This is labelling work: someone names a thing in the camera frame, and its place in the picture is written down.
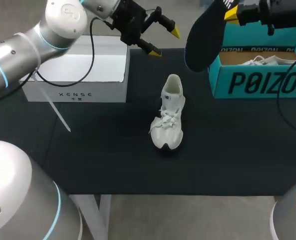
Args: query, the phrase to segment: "shoe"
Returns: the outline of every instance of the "shoe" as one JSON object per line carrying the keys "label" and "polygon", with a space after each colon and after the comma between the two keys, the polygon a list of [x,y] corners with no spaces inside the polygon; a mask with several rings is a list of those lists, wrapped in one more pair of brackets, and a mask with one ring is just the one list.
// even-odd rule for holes
{"label": "shoe", "polygon": [[183,138],[181,113],[185,104],[183,88],[178,75],[171,74],[161,92],[160,117],[151,123],[150,134],[159,149],[174,150]]}
{"label": "shoe", "polygon": [[240,65],[247,66],[259,66],[259,65],[292,65],[296,60],[281,59],[277,56],[271,56],[264,58],[262,56],[256,56],[253,60],[247,61]]}

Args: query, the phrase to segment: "black cable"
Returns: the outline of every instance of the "black cable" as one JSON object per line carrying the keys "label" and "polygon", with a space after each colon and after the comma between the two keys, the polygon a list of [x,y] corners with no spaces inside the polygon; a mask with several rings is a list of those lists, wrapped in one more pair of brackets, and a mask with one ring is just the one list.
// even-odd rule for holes
{"label": "black cable", "polygon": [[86,75],[83,76],[80,80],[78,80],[78,81],[76,81],[76,82],[73,82],[73,83],[70,83],[70,84],[67,84],[67,85],[61,85],[61,84],[55,84],[55,83],[52,83],[52,82],[46,80],[46,79],[45,79],[45,78],[44,78],[44,77],[43,77],[43,76],[37,71],[38,76],[39,76],[42,80],[44,80],[46,83],[48,83],[48,84],[50,84],[50,85],[53,85],[53,86],[56,86],[56,87],[65,88],[65,87],[71,87],[71,86],[73,86],[73,85],[76,85],[76,84],[82,82],[82,81],[83,81],[83,80],[89,75],[89,73],[90,73],[91,70],[92,70],[93,63],[94,63],[94,43],[93,43],[93,35],[92,35],[92,25],[93,25],[93,22],[94,22],[95,20],[99,20],[99,18],[94,17],[94,18],[91,20],[91,22],[90,22],[90,38],[91,38],[91,47],[92,47],[92,61],[91,61],[90,68],[89,68],[88,72],[86,73]]}
{"label": "black cable", "polygon": [[31,76],[32,76],[33,73],[34,73],[34,72],[31,72],[31,73],[27,76],[27,78],[26,78],[26,79],[25,79],[25,80],[24,80],[19,86],[17,86],[14,90],[11,90],[11,91],[8,92],[7,94],[1,96],[1,97],[0,97],[0,100],[3,100],[3,99],[5,99],[5,98],[9,97],[10,95],[13,95],[15,92],[17,92],[19,89],[21,89],[21,88],[23,87],[23,85],[25,85],[25,84],[28,82],[28,80],[31,78]]}
{"label": "black cable", "polygon": [[283,119],[283,121],[286,122],[286,124],[288,124],[292,129],[296,130],[296,126],[294,126],[283,114],[282,110],[281,110],[281,106],[280,106],[280,92],[281,92],[281,88],[282,88],[282,83],[284,81],[284,79],[286,79],[287,75],[290,73],[290,71],[294,68],[294,66],[296,65],[296,61],[289,67],[289,69],[287,70],[284,78],[281,79],[280,81],[280,86],[278,89],[278,94],[277,94],[277,105],[278,105],[278,112],[279,115],[281,116],[281,118]]}

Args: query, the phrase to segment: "table leg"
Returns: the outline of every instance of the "table leg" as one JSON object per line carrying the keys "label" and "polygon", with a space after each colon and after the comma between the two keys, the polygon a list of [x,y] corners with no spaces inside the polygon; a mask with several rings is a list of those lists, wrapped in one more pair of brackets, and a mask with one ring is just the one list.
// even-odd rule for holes
{"label": "table leg", "polygon": [[102,210],[99,210],[94,195],[71,195],[70,197],[79,207],[93,238],[95,240],[108,240],[111,195],[104,195],[101,198],[101,201],[103,200],[102,205],[100,203]]}

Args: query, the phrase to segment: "black tabletop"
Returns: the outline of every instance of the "black tabletop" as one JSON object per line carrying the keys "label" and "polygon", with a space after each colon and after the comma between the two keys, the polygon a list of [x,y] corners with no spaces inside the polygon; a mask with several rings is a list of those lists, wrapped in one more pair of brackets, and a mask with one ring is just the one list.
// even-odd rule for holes
{"label": "black tabletop", "polygon": [[[26,151],[68,194],[282,195],[296,182],[296,132],[275,99],[218,100],[183,49],[131,51],[127,103],[0,102],[0,140]],[[169,74],[181,77],[183,142],[159,152],[148,134]],[[282,108],[296,124],[296,99]]]}

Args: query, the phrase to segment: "white cable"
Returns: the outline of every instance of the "white cable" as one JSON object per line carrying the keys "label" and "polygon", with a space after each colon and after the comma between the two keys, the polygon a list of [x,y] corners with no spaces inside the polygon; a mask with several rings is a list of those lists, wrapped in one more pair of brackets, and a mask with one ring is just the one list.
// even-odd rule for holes
{"label": "white cable", "polygon": [[53,104],[53,102],[51,101],[50,97],[48,96],[48,94],[46,93],[46,91],[43,89],[43,87],[38,84],[38,80],[35,76],[35,74],[33,74],[31,76],[31,78],[34,80],[34,82],[37,84],[37,87],[39,88],[39,90],[41,91],[41,93],[44,95],[44,97],[47,99],[47,101],[50,103],[51,107],[53,108],[53,110],[55,111],[55,113],[57,114],[57,116],[59,117],[59,119],[61,120],[61,122],[63,123],[63,125],[66,127],[66,129],[71,132],[71,129],[69,128],[68,124],[66,123],[66,121],[63,119],[62,115],[59,113],[58,109],[56,108],[56,106]]}

